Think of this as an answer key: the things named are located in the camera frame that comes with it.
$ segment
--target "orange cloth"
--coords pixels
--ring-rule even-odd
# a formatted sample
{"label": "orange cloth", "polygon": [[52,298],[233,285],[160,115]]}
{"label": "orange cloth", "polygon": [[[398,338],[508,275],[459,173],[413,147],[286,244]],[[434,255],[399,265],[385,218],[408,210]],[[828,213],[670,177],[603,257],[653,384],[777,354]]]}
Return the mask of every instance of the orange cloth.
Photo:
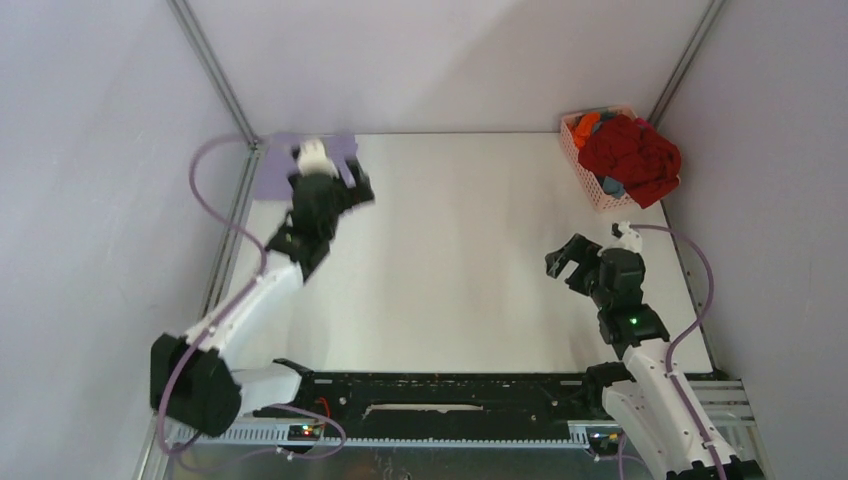
{"label": "orange cloth", "polygon": [[587,113],[580,119],[580,123],[571,130],[571,137],[574,138],[574,146],[577,147],[577,150],[586,145],[586,140],[592,135],[592,127],[599,121],[601,121],[600,113]]}

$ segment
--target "red wire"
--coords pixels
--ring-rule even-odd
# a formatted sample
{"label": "red wire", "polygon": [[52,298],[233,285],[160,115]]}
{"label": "red wire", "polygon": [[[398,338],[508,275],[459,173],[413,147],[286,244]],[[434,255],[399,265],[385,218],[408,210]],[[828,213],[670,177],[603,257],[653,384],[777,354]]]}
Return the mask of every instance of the red wire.
{"label": "red wire", "polygon": [[324,404],[324,412],[327,414],[327,418],[330,418],[330,404],[327,403],[327,399],[318,397],[318,401]]}

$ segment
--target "floor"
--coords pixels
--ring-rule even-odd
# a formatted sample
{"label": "floor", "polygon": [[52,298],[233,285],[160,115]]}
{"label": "floor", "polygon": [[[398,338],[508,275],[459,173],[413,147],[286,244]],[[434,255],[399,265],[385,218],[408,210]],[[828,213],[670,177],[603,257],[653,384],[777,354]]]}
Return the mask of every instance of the floor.
{"label": "floor", "polygon": [[[659,205],[595,213],[556,134],[357,141],[376,203],[342,218],[329,258],[233,368],[285,356],[322,370],[579,372],[616,360],[592,301],[547,277],[544,255],[574,233],[608,243],[619,220],[665,225]],[[285,206],[253,202],[248,228],[270,238]],[[251,248],[231,287],[253,270]],[[643,256],[646,301],[675,335],[695,315],[670,238],[646,234]],[[699,332],[676,358],[712,370]]]}

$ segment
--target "blue cloth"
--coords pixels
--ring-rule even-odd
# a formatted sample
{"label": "blue cloth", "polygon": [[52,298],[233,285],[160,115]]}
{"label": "blue cloth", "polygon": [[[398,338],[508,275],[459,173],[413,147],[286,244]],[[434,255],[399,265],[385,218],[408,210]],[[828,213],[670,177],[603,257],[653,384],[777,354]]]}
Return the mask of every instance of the blue cloth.
{"label": "blue cloth", "polygon": [[604,177],[601,188],[607,195],[612,195],[613,198],[621,198],[624,196],[624,185],[612,177]]}

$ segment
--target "red cloth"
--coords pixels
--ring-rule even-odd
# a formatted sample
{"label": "red cloth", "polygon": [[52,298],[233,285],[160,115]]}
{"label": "red cloth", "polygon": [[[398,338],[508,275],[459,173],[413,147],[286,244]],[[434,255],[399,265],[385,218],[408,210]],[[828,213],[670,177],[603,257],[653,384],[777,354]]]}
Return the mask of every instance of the red cloth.
{"label": "red cloth", "polygon": [[624,184],[642,208],[680,184],[680,150],[653,129],[642,130],[626,115],[605,122],[580,149],[577,160],[595,175]]}

